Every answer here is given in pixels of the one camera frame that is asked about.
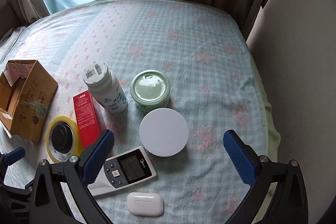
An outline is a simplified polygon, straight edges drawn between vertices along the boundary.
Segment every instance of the white jar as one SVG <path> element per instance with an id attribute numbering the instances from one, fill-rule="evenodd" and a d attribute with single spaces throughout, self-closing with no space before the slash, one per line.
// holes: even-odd
<path id="1" fill-rule="evenodd" d="M 127 98 L 114 73 L 107 65 L 97 61 L 89 65 L 83 74 L 91 96 L 111 114 L 119 114 L 127 107 Z"/>

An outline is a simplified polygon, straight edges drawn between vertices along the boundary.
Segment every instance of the barcode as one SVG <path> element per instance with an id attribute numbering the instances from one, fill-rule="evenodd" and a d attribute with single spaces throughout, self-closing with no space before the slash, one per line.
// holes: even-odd
<path id="1" fill-rule="evenodd" d="M 90 78 L 91 76 L 93 76 L 93 75 L 95 75 L 96 74 L 96 72 L 95 72 L 95 69 L 92 69 L 92 70 L 88 70 L 87 72 L 86 72 L 86 79 L 88 79 L 88 78 Z"/>
<path id="2" fill-rule="evenodd" d="M 94 66 L 98 72 L 98 75 L 101 75 L 101 67 L 98 64 L 95 64 Z"/>

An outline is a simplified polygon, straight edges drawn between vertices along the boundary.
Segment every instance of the black round object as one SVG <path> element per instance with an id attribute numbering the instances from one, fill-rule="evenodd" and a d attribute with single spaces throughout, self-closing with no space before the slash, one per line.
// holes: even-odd
<path id="1" fill-rule="evenodd" d="M 72 147 L 72 131 L 70 126 L 63 122 L 54 127 L 51 134 L 52 146 L 60 153 L 68 153 Z"/>

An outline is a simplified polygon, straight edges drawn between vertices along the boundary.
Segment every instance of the remote button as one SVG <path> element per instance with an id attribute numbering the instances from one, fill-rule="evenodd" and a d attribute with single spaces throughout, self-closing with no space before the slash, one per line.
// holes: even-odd
<path id="1" fill-rule="evenodd" d="M 118 176 L 120 176 L 120 174 L 119 174 L 119 170 L 112 171 L 112 175 L 113 175 L 114 177 L 118 177 Z"/>

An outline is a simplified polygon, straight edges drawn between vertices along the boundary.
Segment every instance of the red box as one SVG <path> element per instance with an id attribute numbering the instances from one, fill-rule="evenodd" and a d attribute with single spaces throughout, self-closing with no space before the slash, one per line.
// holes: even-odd
<path id="1" fill-rule="evenodd" d="M 73 106 L 75 108 L 79 136 L 82 146 L 85 148 L 93 144 L 101 134 L 89 91 L 76 95 L 73 98 Z"/>

